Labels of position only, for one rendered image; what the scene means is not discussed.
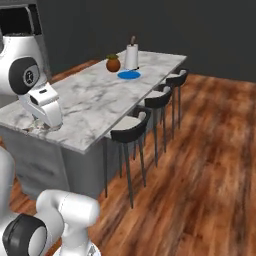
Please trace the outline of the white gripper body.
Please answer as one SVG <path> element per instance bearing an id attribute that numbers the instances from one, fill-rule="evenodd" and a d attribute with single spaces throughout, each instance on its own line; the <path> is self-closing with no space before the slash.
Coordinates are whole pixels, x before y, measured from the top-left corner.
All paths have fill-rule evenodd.
<path id="1" fill-rule="evenodd" d="M 31 103 L 32 114 L 47 126 L 54 128 L 62 125 L 62 113 L 57 101 L 45 105 Z"/>

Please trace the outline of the blue plate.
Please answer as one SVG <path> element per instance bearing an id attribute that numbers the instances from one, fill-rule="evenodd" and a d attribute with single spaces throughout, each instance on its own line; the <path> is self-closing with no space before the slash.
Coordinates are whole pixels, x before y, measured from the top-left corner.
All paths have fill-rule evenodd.
<path id="1" fill-rule="evenodd" d="M 124 80 L 134 80 L 139 78 L 141 74 L 136 70 L 125 70 L 125 71 L 119 72 L 117 76 L 120 79 L 124 79 Z"/>

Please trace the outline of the grey island cabinet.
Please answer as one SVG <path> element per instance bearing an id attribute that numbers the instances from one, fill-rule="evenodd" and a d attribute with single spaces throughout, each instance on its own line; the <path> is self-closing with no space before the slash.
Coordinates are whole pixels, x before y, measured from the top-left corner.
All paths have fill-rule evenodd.
<path id="1" fill-rule="evenodd" d="M 22 191 L 36 198 L 59 189 L 97 199 L 104 189 L 102 142 L 81 154 L 0 126 L 0 136 L 16 162 Z"/>

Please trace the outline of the brown potted plant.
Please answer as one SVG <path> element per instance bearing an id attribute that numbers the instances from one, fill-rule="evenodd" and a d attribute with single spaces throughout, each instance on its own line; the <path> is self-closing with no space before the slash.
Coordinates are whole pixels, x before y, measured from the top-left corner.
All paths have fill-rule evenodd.
<path id="1" fill-rule="evenodd" d="M 109 54 L 107 56 L 106 68 L 110 72 L 117 72 L 121 67 L 119 57 L 116 54 Z"/>

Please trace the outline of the black stool with white seat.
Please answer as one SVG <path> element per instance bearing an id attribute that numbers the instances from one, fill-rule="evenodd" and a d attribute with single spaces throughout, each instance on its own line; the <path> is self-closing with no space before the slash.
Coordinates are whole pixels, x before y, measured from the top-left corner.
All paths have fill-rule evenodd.
<path id="1" fill-rule="evenodd" d="M 158 165 L 158 142 L 157 142 L 157 111 L 165 113 L 165 107 L 170 101 L 173 89 L 161 84 L 159 90 L 151 91 L 144 99 L 144 106 L 152 110 L 153 113 L 153 133 L 154 133 L 154 154 L 155 165 Z"/>
<path id="2" fill-rule="evenodd" d="M 136 106 L 133 115 L 123 117 L 104 137 L 103 140 L 103 170 L 104 170 L 104 186 L 105 196 L 108 196 L 108 179 L 107 179 L 107 139 L 111 139 L 119 146 L 119 160 L 125 156 L 126 174 L 128 182 L 128 191 L 130 205 L 133 205 L 133 188 L 130 175 L 130 162 L 128 144 L 138 142 L 140 163 L 143 178 L 143 185 L 146 185 L 146 171 L 144 167 L 143 143 L 142 136 L 146 132 L 147 124 L 151 116 L 151 111 L 143 106 Z"/>
<path id="3" fill-rule="evenodd" d="M 181 125 L 181 86 L 186 82 L 189 70 L 180 68 L 178 73 L 172 73 L 166 84 L 172 88 L 172 132 L 175 132 L 175 106 L 178 106 L 178 125 Z"/>

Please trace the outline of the white paper towel roll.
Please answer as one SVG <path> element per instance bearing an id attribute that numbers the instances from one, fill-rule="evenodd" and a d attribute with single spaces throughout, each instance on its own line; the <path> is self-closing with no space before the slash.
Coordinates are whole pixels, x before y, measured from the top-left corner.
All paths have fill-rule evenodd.
<path id="1" fill-rule="evenodd" d="M 138 45 L 135 43 L 136 37 L 132 36 L 130 43 L 126 47 L 124 68 L 126 70 L 136 70 L 138 68 Z"/>

